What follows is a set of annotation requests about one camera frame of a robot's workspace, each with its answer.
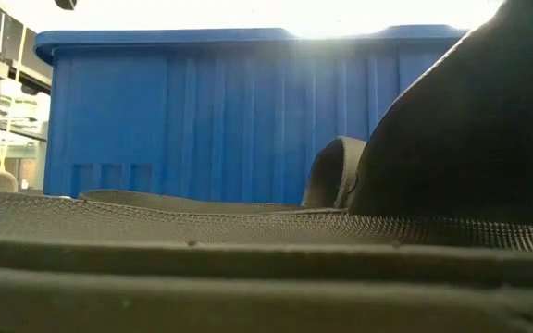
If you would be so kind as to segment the black slide sandal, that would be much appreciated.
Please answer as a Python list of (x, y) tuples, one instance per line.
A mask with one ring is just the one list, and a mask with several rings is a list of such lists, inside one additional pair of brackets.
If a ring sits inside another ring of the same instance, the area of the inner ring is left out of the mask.
[(533, 0), (334, 140), (297, 207), (0, 190), (0, 333), (533, 333)]

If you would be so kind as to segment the blue plastic bin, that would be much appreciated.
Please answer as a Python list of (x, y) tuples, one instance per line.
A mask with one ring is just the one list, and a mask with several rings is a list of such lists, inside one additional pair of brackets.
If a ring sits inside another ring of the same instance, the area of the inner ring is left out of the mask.
[(463, 32), (393, 26), (303, 39), (278, 28), (45, 31), (44, 190), (296, 204), (317, 152), (366, 140)]

